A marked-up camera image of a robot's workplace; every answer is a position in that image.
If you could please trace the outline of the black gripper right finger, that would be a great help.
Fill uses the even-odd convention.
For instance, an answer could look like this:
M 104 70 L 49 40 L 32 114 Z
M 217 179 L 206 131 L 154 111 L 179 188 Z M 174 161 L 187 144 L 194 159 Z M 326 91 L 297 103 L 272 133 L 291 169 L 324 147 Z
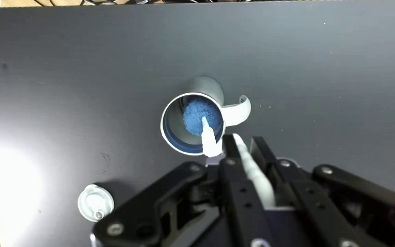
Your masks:
M 250 140 L 252 158 L 274 190 L 276 206 L 291 206 L 313 247 L 357 247 L 356 233 L 326 192 L 287 158 L 276 158 L 263 137 Z

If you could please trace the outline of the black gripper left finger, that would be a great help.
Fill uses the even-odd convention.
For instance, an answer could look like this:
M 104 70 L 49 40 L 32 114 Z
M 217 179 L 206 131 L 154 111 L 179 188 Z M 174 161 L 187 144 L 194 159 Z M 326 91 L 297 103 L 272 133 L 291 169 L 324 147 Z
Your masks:
M 222 191 L 237 247 L 271 247 L 264 213 L 275 206 L 274 190 L 238 135 L 223 137 Z

